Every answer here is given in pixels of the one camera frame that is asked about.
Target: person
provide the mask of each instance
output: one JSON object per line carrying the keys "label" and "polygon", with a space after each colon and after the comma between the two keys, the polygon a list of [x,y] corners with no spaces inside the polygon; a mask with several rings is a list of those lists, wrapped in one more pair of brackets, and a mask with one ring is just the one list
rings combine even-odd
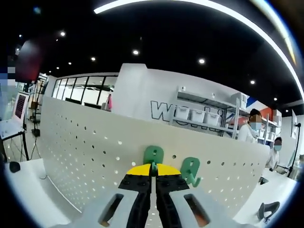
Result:
{"label": "person", "polygon": [[269,152],[269,157],[266,162],[266,168],[270,168],[272,171],[276,168],[279,163],[279,151],[282,149],[282,138],[277,137],[274,142],[273,149]]}
{"label": "person", "polygon": [[262,115],[259,110],[252,109],[249,121],[239,130],[237,139],[244,142],[257,143],[259,130],[262,128]]}

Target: face mask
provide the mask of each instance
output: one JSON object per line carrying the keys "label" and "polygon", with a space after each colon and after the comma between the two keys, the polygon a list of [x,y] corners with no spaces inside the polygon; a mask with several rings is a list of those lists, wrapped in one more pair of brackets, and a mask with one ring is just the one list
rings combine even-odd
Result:
{"label": "face mask", "polygon": [[253,130],[258,131],[262,128],[262,123],[252,122],[252,123],[250,123],[250,126]]}
{"label": "face mask", "polygon": [[280,151],[282,149],[282,146],[280,146],[280,145],[274,145],[274,149],[276,151]]}

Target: white table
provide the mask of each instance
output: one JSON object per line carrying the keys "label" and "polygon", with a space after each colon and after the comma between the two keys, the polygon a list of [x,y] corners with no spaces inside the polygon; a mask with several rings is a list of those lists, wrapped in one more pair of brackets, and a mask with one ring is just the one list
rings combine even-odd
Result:
{"label": "white table", "polygon": [[262,177],[268,180],[263,185],[257,185],[253,193],[244,204],[242,209],[234,217],[234,220],[241,224],[252,224],[263,228],[266,224],[257,219],[257,211],[262,203],[268,204],[275,201],[280,202],[279,210],[270,218],[273,219],[286,204],[297,182],[277,172],[264,169]]}
{"label": "white table", "polygon": [[5,165],[8,181],[16,197],[32,218],[42,227],[68,224],[80,216],[46,177],[43,160],[21,162],[21,170],[12,173]]}

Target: monitor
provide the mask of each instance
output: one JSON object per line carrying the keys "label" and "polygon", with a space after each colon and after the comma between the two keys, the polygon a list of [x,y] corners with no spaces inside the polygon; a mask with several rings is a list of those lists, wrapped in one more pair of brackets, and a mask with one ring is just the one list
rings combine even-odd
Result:
{"label": "monitor", "polygon": [[13,108],[12,119],[23,125],[24,115],[29,104],[29,94],[18,92]]}
{"label": "monitor", "polygon": [[293,110],[292,111],[292,117],[291,117],[291,137],[293,139],[296,139],[296,125],[298,123],[298,120],[297,120],[297,116],[295,115],[295,112]]}
{"label": "monitor", "polygon": [[66,101],[81,105],[81,101],[74,100],[74,99],[71,99],[71,98],[66,98]]}
{"label": "monitor", "polygon": [[97,104],[90,104],[90,103],[87,103],[87,102],[85,102],[85,106],[88,106],[88,107],[91,107],[91,108],[101,109],[101,106],[100,106],[100,105],[97,105]]}

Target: pegboard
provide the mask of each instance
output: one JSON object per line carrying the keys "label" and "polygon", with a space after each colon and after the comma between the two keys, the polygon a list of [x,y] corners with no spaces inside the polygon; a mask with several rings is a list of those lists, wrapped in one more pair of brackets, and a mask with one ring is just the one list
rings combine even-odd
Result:
{"label": "pegboard", "polygon": [[[233,217],[264,169],[269,147],[136,120],[46,97],[41,115],[46,172],[80,211],[105,189],[117,188],[127,171],[143,164],[149,145],[164,149],[164,164],[177,169],[187,157],[200,160],[201,188]],[[153,193],[147,227],[161,227]]]}

